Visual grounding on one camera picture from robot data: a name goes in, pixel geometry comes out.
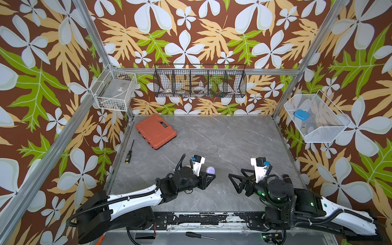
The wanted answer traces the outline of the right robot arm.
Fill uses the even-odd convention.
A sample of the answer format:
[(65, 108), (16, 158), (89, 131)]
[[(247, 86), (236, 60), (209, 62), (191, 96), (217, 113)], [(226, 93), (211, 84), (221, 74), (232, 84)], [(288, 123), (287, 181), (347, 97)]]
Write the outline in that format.
[(257, 195), (265, 204), (259, 216), (247, 220), (248, 228), (261, 232), (265, 242), (282, 245), (287, 232), (295, 228), (326, 232), (356, 245), (384, 242), (382, 224), (368, 212), (353, 210), (310, 190), (295, 188), (287, 174), (279, 177), (266, 170), (263, 176), (258, 176), (253, 170), (242, 169), (241, 175), (229, 174), (228, 178), (238, 194)]

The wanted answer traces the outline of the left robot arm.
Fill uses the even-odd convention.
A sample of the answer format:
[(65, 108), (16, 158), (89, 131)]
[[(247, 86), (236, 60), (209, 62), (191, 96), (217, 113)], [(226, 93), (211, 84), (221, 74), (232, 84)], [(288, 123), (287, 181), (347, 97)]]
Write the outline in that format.
[(154, 206), (168, 203), (178, 194), (190, 194), (195, 188), (205, 190), (216, 178), (215, 169), (202, 171), (205, 158), (194, 155), (189, 165), (179, 161), (174, 172), (139, 191), (107, 195), (105, 191), (94, 194), (75, 214), (66, 221), (68, 227), (76, 228), (79, 244), (92, 242), (107, 231), (131, 228), (147, 229), (155, 223)]

